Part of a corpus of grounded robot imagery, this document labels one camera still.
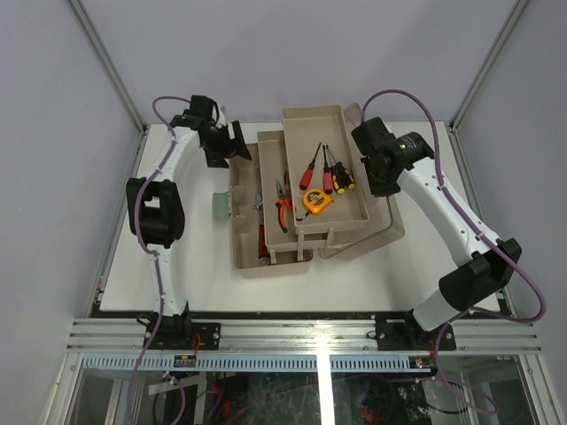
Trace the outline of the small black yellow screwdriver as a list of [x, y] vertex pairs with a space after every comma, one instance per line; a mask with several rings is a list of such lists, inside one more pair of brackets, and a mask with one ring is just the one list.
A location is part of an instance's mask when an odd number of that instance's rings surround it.
[[334, 190], [338, 195], [343, 195], [346, 191], [346, 185], [344, 183], [342, 174], [339, 171], [338, 162], [335, 159], [335, 156], [332, 153], [329, 145], [327, 145], [327, 152], [330, 157], [330, 171], [333, 177]]

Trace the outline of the green tool box latch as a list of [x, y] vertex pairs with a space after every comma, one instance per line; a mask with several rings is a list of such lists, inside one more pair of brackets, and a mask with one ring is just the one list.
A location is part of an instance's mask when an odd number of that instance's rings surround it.
[[231, 218], [231, 197], [229, 191], [213, 193], [212, 214], [215, 220], [228, 220]]

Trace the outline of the pink handle screwdriver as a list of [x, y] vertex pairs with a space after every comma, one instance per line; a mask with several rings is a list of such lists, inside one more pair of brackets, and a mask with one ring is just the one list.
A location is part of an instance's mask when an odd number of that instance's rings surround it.
[[324, 193], [327, 195], [331, 195], [333, 193], [333, 180], [332, 174], [330, 171], [330, 167], [327, 160], [327, 146], [323, 145], [323, 178], [322, 178], [322, 185]]

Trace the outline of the orange long nose pliers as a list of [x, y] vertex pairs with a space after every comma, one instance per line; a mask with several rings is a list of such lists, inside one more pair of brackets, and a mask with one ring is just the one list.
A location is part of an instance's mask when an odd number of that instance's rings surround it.
[[286, 223], [286, 211], [293, 212], [291, 196], [289, 195], [288, 190], [280, 183], [280, 181], [276, 182], [276, 191], [278, 195], [278, 199], [276, 201], [276, 208], [278, 211], [278, 224], [280, 229], [284, 232], [288, 232], [288, 227]]

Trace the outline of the red handle screwdriver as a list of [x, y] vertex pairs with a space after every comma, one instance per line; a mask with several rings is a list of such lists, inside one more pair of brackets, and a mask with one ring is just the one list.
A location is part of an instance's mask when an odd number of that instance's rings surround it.
[[319, 153], [321, 147], [322, 147], [322, 143], [319, 143], [316, 150], [315, 150], [315, 154], [314, 154], [312, 160], [308, 164], [305, 172], [303, 173], [303, 175], [300, 179], [299, 188], [301, 190], [307, 190], [311, 181], [312, 181], [313, 173], [314, 173], [314, 170], [315, 170], [316, 159], [318, 157], [318, 153]]

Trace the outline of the translucent brown tool box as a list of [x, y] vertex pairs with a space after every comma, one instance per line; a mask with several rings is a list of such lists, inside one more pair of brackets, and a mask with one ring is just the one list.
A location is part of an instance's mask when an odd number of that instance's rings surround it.
[[280, 130], [260, 131], [251, 159], [230, 163], [234, 267], [299, 267], [315, 255], [352, 260], [400, 240], [393, 197], [369, 193], [351, 132], [361, 107], [285, 108]]

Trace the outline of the orange tape measure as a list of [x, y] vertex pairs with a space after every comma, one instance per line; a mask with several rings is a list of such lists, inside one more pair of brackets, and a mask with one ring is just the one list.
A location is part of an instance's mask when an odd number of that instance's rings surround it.
[[330, 195], [324, 193], [322, 189], [309, 189], [301, 198], [301, 204], [305, 212], [300, 215], [297, 213], [296, 221], [303, 221], [310, 215], [319, 215], [333, 203]]

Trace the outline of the silver adjustable wrench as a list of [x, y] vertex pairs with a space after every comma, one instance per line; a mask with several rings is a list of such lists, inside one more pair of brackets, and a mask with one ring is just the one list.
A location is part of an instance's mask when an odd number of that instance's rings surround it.
[[270, 254], [265, 240], [263, 199], [260, 193], [255, 197], [254, 210], [259, 214], [259, 231], [258, 231], [258, 263], [260, 267], [270, 265]]

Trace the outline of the large black yellow screwdriver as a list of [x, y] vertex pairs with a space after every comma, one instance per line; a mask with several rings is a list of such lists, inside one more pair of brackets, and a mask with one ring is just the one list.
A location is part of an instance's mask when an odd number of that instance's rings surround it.
[[345, 168], [345, 166], [339, 161], [338, 162], [339, 171], [342, 174], [344, 183], [346, 185], [346, 189], [354, 189], [355, 188], [355, 180], [350, 172]]

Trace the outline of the yellow combination pliers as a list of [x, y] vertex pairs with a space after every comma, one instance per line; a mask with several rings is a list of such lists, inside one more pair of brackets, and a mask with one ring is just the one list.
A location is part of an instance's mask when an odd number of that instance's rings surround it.
[[284, 177], [283, 177], [283, 182], [284, 182], [284, 189], [286, 192], [290, 192], [291, 190], [291, 185], [290, 185], [290, 175], [289, 175], [289, 171], [286, 171], [284, 173]]

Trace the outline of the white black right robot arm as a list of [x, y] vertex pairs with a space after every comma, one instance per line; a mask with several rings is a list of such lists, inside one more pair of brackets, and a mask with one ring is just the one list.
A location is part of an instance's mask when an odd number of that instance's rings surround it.
[[454, 192], [436, 167], [434, 149], [416, 132], [400, 137], [375, 117], [352, 132], [375, 197], [406, 192], [422, 209], [447, 246], [456, 269], [439, 279], [438, 289], [411, 312], [404, 327], [406, 343], [423, 349], [436, 328], [469, 310], [510, 281], [522, 249], [502, 240]]

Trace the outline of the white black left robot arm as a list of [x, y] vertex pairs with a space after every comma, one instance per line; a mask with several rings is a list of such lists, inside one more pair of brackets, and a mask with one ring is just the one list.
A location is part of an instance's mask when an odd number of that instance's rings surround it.
[[150, 262], [153, 311], [160, 318], [179, 317], [189, 308], [175, 260], [187, 239], [180, 194], [186, 168], [200, 153], [209, 168], [227, 168], [230, 159], [251, 160], [252, 155], [240, 123], [226, 121], [211, 97], [157, 97], [152, 109], [166, 126], [165, 146], [145, 175], [127, 182], [128, 223]]

